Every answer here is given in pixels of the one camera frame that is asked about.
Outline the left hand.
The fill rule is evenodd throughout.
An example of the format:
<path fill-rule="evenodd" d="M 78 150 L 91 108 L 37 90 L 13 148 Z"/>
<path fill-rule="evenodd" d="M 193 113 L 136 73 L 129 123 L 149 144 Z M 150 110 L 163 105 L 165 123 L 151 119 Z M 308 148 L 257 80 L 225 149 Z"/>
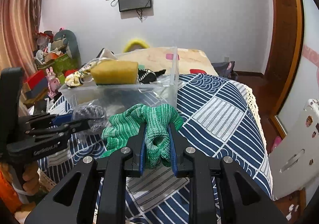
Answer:
<path fill-rule="evenodd" d="M 35 195 L 40 188 L 39 175 L 37 173 L 38 163 L 35 161 L 31 164 L 25 166 L 25 171 L 23 173 L 23 189 L 26 191 L 27 195 Z"/>

